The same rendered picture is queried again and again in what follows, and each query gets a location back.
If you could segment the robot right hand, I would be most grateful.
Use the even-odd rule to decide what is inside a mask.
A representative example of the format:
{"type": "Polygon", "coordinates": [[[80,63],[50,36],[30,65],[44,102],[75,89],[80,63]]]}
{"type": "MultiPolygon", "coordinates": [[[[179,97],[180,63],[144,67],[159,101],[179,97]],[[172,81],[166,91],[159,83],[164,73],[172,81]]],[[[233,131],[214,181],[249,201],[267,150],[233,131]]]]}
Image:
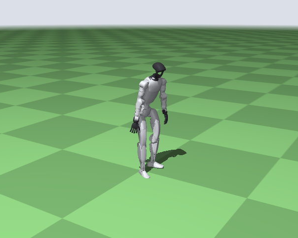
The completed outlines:
{"type": "MultiPolygon", "coordinates": [[[[135,119],[135,117],[134,117],[134,119],[135,119]]],[[[139,127],[139,124],[138,124],[138,122],[139,122],[139,120],[138,121],[135,121],[133,119],[133,124],[132,124],[132,127],[131,127],[131,130],[130,130],[130,132],[132,131],[132,133],[133,133],[133,131],[134,131],[134,133],[135,133],[135,131],[136,131],[136,133],[137,133],[137,131],[138,131],[138,128],[139,128],[139,130],[140,130],[140,127],[139,127]],[[133,129],[133,130],[132,130],[133,129]],[[135,129],[135,130],[134,130],[135,129]]]]}

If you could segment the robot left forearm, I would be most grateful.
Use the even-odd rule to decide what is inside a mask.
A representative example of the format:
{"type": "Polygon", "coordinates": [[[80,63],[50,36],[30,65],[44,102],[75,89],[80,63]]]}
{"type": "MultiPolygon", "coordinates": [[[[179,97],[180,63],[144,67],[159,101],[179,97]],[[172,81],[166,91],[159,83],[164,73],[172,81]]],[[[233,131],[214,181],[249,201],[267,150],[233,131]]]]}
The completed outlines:
{"type": "MultiPolygon", "coordinates": [[[[167,98],[166,98],[166,99],[167,99],[167,98]]],[[[161,100],[160,100],[160,101],[161,101],[161,108],[162,108],[162,110],[165,110],[165,111],[167,110],[167,108],[166,108],[166,101],[167,101],[167,100],[166,100],[166,99],[163,99],[163,100],[161,99],[161,100]]],[[[161,110],[161,111],[162,111],[162,110],[161,110]]]]}

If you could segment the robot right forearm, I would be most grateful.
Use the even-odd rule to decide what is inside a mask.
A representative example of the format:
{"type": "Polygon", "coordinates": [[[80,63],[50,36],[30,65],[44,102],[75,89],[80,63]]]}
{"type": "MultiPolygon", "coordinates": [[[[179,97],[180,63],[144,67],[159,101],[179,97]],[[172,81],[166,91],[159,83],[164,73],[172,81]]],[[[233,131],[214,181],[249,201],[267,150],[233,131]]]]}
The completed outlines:
{"type": "Polygon", "coordinates": [[[137,100],[136,102],[136,105],[135,105],[135,121],[138,121],[139,120],[139,116],[140,116],[140,112],[141,112],[141,104],[142,104],[142,101],[141,100],[137,100]]]}

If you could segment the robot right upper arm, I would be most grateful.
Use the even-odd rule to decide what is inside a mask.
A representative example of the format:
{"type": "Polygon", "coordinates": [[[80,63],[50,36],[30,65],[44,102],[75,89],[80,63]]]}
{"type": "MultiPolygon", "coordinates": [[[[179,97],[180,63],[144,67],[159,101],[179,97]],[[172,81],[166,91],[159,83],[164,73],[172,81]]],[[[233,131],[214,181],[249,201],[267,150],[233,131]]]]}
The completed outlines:
{"type": "Polygon", "coordinates": [[[138,97],[137,100],[141,100],[143,105],[145,103],[143,96],[145,94],[145,90],[148,88],[149,81],[148,80],[143,80],[139,83],[139,92],[138,92],[138,97]]]}

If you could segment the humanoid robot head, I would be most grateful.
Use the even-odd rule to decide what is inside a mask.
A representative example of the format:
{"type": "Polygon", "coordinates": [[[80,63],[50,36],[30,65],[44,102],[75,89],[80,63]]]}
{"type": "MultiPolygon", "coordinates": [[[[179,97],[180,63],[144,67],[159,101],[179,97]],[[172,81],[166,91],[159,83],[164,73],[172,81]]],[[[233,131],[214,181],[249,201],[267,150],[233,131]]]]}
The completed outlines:
{"type": "Polygon", "coordinates": [[[154,70],[156,71],[156,73],[154,73],[152,76],[149,76],[149,78],[155,78],[155,79],[152,79],[152,80],[158,81],[158,79],[163,75],[163,72],[166,70],[166,68],[160,62],[154,63],[152,65],[152,67],[154,68],[154,70]],[[161,75],[159,75],[158,72],[161,72],[161,75]]]}

